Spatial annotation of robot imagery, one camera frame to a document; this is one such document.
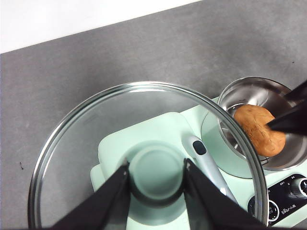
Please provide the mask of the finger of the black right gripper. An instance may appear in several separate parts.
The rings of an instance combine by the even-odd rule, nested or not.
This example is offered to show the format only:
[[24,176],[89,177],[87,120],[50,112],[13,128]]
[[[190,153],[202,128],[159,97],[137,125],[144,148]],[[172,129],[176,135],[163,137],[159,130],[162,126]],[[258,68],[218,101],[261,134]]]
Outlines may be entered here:
[[284,96],[289,101],[303,101],[307,99],[307,80]]
[[290,111],[281,115],[268,124],[268,127],[274,131],[285,133],[307,135],[307,106],[298,105]]

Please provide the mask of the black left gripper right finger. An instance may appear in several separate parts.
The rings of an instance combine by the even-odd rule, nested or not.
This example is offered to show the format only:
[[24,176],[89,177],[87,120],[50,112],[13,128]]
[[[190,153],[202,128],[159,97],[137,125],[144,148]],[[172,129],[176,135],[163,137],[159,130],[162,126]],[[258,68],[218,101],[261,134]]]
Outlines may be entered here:
[[188,158],[183,193],[192,230],[265,230],[260,221],[218,190]]

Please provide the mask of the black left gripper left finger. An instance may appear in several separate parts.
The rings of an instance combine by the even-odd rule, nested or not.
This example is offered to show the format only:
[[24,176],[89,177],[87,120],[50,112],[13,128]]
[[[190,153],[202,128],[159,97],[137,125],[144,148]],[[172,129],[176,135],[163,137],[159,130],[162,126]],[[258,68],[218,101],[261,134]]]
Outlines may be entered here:
[[130,208],[129,163],[124,163],[53,230],[125,230]]

